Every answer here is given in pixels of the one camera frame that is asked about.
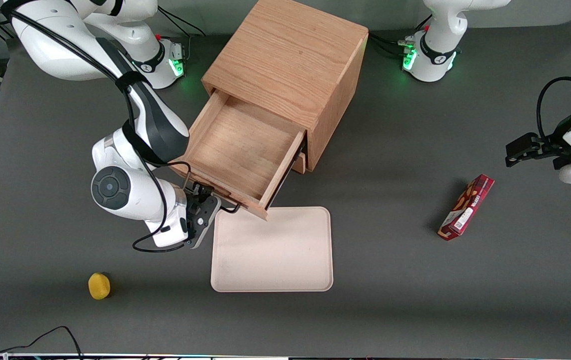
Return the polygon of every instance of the red box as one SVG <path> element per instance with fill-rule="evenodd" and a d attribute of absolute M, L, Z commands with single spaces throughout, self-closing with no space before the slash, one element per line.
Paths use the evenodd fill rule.
<path fill-rule="evenodd" d="M 450 241 L 463 234 L 468 228 L 470 219 L 475 216 L 479 205 L 490 191 L 494 180 L 484 174 L 472 180 L 465 191 L 459 196 L 454 209 L 447 215 L 436 233 L 445 241 Z"/>

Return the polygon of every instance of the yellow sponge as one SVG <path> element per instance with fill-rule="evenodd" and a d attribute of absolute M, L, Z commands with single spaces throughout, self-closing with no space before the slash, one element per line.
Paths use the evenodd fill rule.
<path fill-rule="evenodd" d="M 110 280 L 100 272 L 95 272 L 87 280 L 87 289 L 92 299 L 105 299 L 110 294 Z"/>

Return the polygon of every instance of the wooden cabinet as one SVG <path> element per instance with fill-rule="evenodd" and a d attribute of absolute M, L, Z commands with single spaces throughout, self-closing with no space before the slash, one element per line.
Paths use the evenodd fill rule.
<path fill-rule="evenodd" d="M 315 170 L 355 93 L 367 38 L 298 2 L 258 0 L 201 79 L 210 100 L 180 158 L 192 178 L 266 219 L 286 172 Z"/>

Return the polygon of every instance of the open drawer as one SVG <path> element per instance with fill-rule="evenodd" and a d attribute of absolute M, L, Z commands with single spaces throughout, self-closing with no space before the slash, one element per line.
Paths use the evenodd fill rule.
<path fill-rule="evenodd" d="M 192 168 L 190 180 L 266 219 L 282 179 L 299 157 L 306 130 L 216 89 L 190 127 L 179 159 Z M 185 176 L 185 166 L 173 166 Z"/>

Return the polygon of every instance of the gray table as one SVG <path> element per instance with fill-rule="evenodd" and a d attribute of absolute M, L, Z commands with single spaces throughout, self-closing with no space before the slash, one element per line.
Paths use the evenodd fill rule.
<path fill-rule="evenodd" d="M 159 92 L 188 125 L 226 40 L 194 39 L 187 78 Z M 571 185 L 549 160 L 503 161 L 535 130 L 542 86 L 571 76 L 571 23 L 471 29 L 461 47 L 424 84 L 368 46 L 319 166 L 278 193 L 276 206 L 331 212 L 332 289 L 224 294 L 210 287 L 212 233 L 197 250 L 138 253 L 144 224 L 93 203 L 91 146 L 126 118 L 114 86 L 55 79 L 15 44 L 0 89 L 0 349 L 68 325 L 86 353 L 571 358 Z M 570 113 L 571 84 L 555 85 L 546 129 Z M 480 173 L 496 179 L 486 202 L 441 240 Z M 109 300 L 89 296 L 93 272 L 111 274 Z M 73 347 L 60 333 L 33 351 Z"/>

